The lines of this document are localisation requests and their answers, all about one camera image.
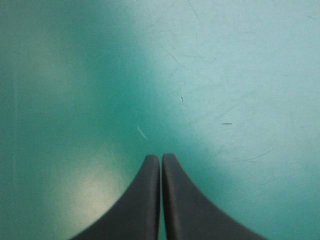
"teal surface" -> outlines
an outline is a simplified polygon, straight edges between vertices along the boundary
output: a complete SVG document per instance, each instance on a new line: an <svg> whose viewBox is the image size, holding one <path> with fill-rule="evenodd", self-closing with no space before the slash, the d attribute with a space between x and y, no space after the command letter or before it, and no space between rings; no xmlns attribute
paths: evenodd
<svg viewBox="0 0 320 240"><path fill-rule="evenodd" d="M319 29L311 0L1 0L0 239L70 238L174 152L242 224L318 240Z"/></svg>

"green floor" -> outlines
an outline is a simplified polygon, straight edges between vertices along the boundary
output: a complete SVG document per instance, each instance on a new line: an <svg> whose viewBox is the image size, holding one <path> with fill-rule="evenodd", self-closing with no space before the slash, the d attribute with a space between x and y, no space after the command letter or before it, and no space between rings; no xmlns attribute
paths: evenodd
<svg viewBox="0 0 320 240"><path fill-rule="evenodd" d="M318 240L319 29L311 0L0 0L0 239L70 238L174 152L242 224Z"/></svg>

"scratch mark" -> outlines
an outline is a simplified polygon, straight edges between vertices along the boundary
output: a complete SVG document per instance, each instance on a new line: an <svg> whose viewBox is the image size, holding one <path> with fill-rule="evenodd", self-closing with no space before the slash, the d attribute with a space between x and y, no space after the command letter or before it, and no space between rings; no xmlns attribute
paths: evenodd
<svg viewBox="0 0 320 240"><path fill-rule="evenodd" d="M145 139L145 140L149 140L146 135L144 134L144 132L141 130L141 128L139 127L139 125L137 124L136 126L136 129L139 131L139 133L141 134L141 136Z"/></svg>
<svg viewBox="0 0 320 240"><path fill-rule="evenodd" d="M180 64L180 62L175 58L175 56L173 56L169 51L167 51L167 53L173 58L173 60L176 61L177 64Z"/></svg>
<svg viewBox="0 0 320 240"><path fill-rule="evenodd" d="M126 90L123 91L123 93L119 96L119 98L115 101L115 104L113 105L113 108L115 108L118 103L121 101L121 99L125 96L125 94L129 91L130 87L128 87Z"/></svg>
<svg viewBox="0 0 320 240"><path fill-rule="evenodd" d="M271 181L267 181L267 182L261 184L261 186L265 186L265 185L267 185L267 184L270 184L270 183L274 182L275 180L277 180L278 178L280 178L280 177L277 176L276 178L272 179Z"/></svg>
<svg viewBox="0 0 320 240"><path fill-rule="evenodd" d="M266 151L265 153L259 155L259 156L255 156L255 157L252 157L252 158L248 158L248 159L245 159L245 160L242 160L243 162L251 162L251 160L253 159L258 159L258 158L261 158L265 155L267 155L268 153L272 152L277 146L271 148L269 151Z"/></svg>
<svg viewBox="0 0 320 240"><path fill-rule="evenodd" d="M173 55L171 54L171 52L169 52L167 49L165 49L164 46L162 46L161 44L159 44L159 45L160 45L160 47L163 48L163 50L165 50L165 51L170 55L170 57L171 57L177 64L180 65L180 62L175 58L175 56L173 56Z"/></svg>
<svg viewBox="0 0 320 240"><path fill-rule="evenodd" d="M12 156L12 179L13 188L17 188L17 152L18 152L18 86L15 76L13 76L13 101L14 101L14 142L13 142L13 156Z"/></svg>
<svg viewBox="0 0 320 240"><path fill-rule="evenodd" d="M198 21L200 22L199 16L198 16L198 14L197 14L197 12L196 12L195 8L192 6L192 4L191 4L190 0L187 0L187 1L188 1L188 3L189 3L189 6L192 8L194 15L196 16L196 18L197 18L197 19L198 19Z"/></svg>
<svg viewBox="0 0 320 240"><path fill-rule="evenodd" d="M181 93L180 93L180 98L181 98L182 104L185 105L185 104L184 104L184 97L182 96L182 90L181 90Z"/></svg>

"scratched surface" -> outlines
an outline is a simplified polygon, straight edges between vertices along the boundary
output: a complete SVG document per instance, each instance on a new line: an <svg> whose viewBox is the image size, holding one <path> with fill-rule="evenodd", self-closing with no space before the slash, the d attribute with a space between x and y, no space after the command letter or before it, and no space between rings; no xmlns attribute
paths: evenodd
<svg viewBox="0 0 320 240"><path fill-rule="evenodd" d="M164 152L249 228L319 239L318 2L0 9L0 239L70 238Z"/></svg>

